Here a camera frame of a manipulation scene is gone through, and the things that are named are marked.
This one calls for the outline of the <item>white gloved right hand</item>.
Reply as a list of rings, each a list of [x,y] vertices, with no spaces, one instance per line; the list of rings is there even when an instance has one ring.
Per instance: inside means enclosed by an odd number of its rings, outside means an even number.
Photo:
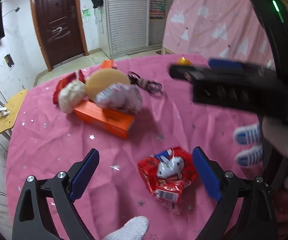
[[[235,156],[235,163],[241,167],[255,166],[264,160],[264,140],[288,159],[288,127],[278,120],[265,117],[261,124],[256,122],[249,126],[240,126],[234,130],[233,140],[240,146],[250,147]],[[284,187],[288,190],[288,176]]]

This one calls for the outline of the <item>white gloved left hand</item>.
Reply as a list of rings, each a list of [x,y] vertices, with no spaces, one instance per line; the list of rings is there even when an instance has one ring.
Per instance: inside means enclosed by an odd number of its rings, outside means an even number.
[[[144,216],[134,217],[119,230],[109,233],[103,240],[141,240],[149,228],[149,220]]]

